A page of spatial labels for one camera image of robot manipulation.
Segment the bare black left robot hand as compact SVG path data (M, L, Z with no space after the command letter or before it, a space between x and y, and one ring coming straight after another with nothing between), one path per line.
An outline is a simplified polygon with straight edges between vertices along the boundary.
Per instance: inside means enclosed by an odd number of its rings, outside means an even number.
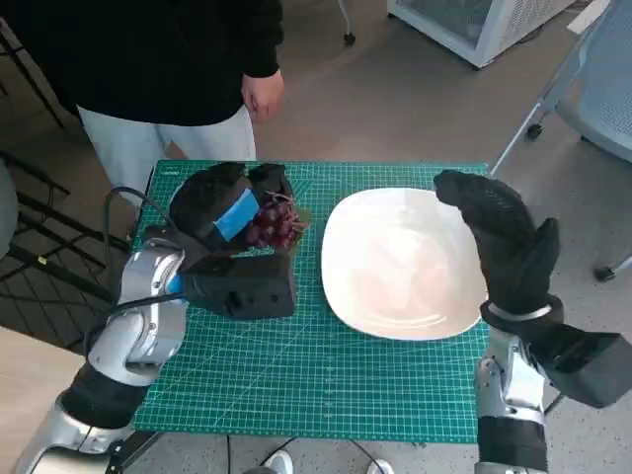
M169 214L210 251L286 252L307 227L285 167L270 163L248 170L225 162L194 173L174 193Z

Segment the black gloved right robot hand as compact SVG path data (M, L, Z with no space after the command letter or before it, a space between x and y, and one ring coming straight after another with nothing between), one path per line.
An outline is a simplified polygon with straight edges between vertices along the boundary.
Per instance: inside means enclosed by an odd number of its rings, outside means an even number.
M434 186L439 201L457 208L473 234L489 301L512 315L552 305L558 220L536 225L520 194L496 179L446 170Z

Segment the person's left hand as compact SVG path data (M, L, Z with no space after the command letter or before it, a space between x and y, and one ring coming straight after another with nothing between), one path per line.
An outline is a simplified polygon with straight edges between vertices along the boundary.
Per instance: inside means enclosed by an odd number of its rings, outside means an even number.
M271 117L280 104L283 92L280 70L263 78L243 76L242 96L253 122L263 122Z

